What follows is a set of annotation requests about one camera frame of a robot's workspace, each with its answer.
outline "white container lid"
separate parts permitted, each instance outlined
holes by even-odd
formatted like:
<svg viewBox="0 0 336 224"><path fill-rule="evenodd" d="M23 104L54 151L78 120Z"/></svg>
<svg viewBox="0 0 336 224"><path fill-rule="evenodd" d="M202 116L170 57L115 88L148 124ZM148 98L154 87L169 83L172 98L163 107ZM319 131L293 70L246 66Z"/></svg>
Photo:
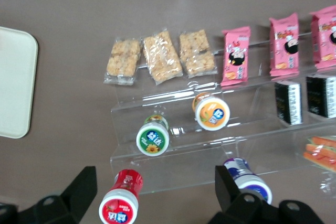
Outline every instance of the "white container lid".
<svg viewBox="0 0 336 224"><path fill-rule="evenodd" d="M208 110L211 114L208 115L208 118L204 119L201 117L201 111L203 109ZM223 117L216 116L215 112L219 110L220 113L223 113ZM230 118L230 108L226 102L217 97L208 97L203 99L198 103L195 109L195 119L199 123L199 125L208 130L208 131L217 131L223 128Z"/></svg>
<svg viewBox="0 0 336 224"><path fill-rule="evenodd" d="M272 202L272 191L266 183L257 175L248 174L240 176L235 180L239 189L251 189L259 192L268 204Z"/></svg>
<svg viewBox="0 0 336 224"><path fill-rule="evenodd" d="M136 196L125 189L109 191L99 206L99 217L104 224L134 223L139 203Z"/></svg>
<svg viewBox="0 0 336 224"><path fill-rule="evenodd" d="M137 147L140 152L147 156L159 156L169 146L168 130L157 122L150 122L143 125L137 136Z"/></svg>

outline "gray table surface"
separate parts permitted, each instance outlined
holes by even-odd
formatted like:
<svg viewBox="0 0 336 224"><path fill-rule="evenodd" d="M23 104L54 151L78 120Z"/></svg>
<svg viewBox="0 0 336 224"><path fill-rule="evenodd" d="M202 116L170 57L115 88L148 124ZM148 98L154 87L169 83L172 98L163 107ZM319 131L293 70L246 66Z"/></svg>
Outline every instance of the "gray table surface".
<svg viewBox="0 0 336 224"><path fill-rule="evenodd" d="M0 137L0 202L25 209L62 191L86 165L98 174L98 194L81 223L100 223L98 206L113 183L117 146L113 86L102 83L116 37L177 36L205 28L213 47L222 29L250 25L252 41L267 39L269 17L309 12L335 0L0 0L0 26L26 31L39 44L31 126L22 139ZM323 194L321 170L308 167L264 175L274 205L308 203L334 223L334 195ZM219 211L214 184L140 196L136 223L206 223Z"/></svg>

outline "clear acrylic shelf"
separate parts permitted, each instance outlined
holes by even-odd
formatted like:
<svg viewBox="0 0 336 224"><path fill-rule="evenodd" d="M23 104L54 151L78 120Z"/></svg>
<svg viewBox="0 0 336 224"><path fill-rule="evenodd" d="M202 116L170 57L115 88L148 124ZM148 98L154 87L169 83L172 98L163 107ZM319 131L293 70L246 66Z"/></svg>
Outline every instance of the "clear acrylic shelf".
<svg viewBox="0 0 336 224"><path fill-rule="evenodd" d="M214 181L214 167L227 158L246 158L257 174L309 166L302 157L312 135L335 134L336 119L325 119L307 110L306 76L316 72L311 36L300 36L300 74L269 76L269 45L249 49L249 80L220 87L223 56L216 52L219 74L188 79L174 78L158 86L142 64L133 86L116 86L118 104L111 110L119 146L111 157L113 173L136 169L144 178L142 193L169 190ZM324 69L336 75L336 68ZM302 124L290 126L277 117L274 82L288 79L301 83ZM210 92L230 107L226 127L206 131L194 120L193 98ZM163 114L169 123L170 146L157 157L142 154L135 143L138 130L151 114Z"/></svg>

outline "rice cracker bar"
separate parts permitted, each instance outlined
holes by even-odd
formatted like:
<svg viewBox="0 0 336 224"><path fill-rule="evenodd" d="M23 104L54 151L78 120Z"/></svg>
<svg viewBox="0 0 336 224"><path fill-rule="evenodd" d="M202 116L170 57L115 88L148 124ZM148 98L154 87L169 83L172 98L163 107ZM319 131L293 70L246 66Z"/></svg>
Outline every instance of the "rice cracker bar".
<svg viewBox="0 0 336 224"><path fill-rule="evenodd" d="M183 75L179 57L168 31L144 38L143 53L149 73L156 84Z"/></svg>
<svg viewBox="0 0 336 224"><path fill-rule="evenodd" d="M180 59L189 77L217 73L205 30L180 35Z"/></svg>
<svg viewBox="0 0 336 224"><path fill-rule="evenodd" d="M107 73L111 76L132 77L137 68L139 56L139 41L131 39L115 42L107 65Z"/></svg>

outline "round candy container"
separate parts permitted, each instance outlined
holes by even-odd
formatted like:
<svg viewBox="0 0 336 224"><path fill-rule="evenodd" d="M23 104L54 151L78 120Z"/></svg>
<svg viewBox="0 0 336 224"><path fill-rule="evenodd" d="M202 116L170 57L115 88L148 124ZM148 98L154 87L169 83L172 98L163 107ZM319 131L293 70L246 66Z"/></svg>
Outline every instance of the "round candy container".
<svg viewBox="0 0 336 224"><path fill-rule="evenodd" d="M271 204L271 189L259 176L250 170L246 160L240 157L234 157L225 161L224 165L239 189L250 189L256 191L267 203Z"/></svg>
<svg viewBox="0 0 336 224"><path fill-rule="evenodd" d="M208 131L223 128L230 118L227 103L207 92L200 93L194 98L192 108L196 121Z"/></svg>
<svg viewBox="0 0 336 224"><path fill-rule="evenodd" d="M169 146L167 120L162 115L148 117L140 128L136 139L137 147L147 156L159 156Z"/></svg>
<svg viewBox="0 0 336 224"><path fill-rule="evenodd" d="M138 196L142 188L141 175L130 169L122 170L114 186L104 196L99 206L99 217L104 224L132 224L138 214Z"/></svg>

